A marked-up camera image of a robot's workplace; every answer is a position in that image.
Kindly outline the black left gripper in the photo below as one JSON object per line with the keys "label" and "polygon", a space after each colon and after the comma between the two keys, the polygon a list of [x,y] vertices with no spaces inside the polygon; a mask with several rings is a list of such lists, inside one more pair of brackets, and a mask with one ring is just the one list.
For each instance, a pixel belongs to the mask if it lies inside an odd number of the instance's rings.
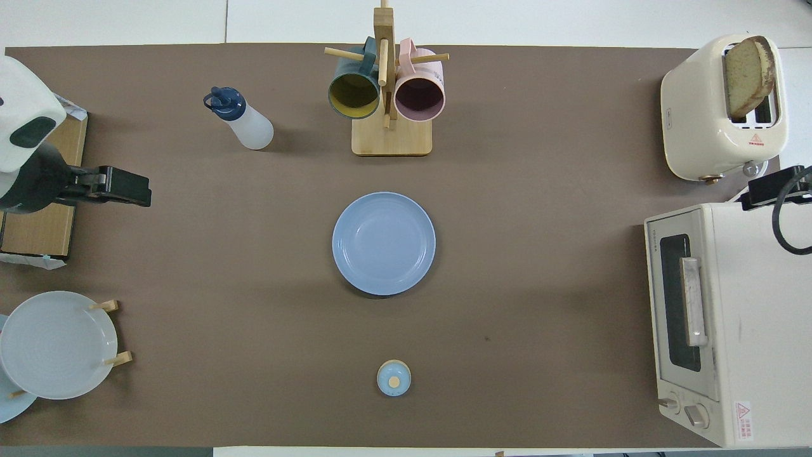
{"label": "black left gripper", "polygon": [[44,142],[20,169],[1,173],[1,210],[15,214],[40,211],[62,190],[64,203],[72,205],[152,203],[148,178],[115,167],[69,167],[57,147]]}

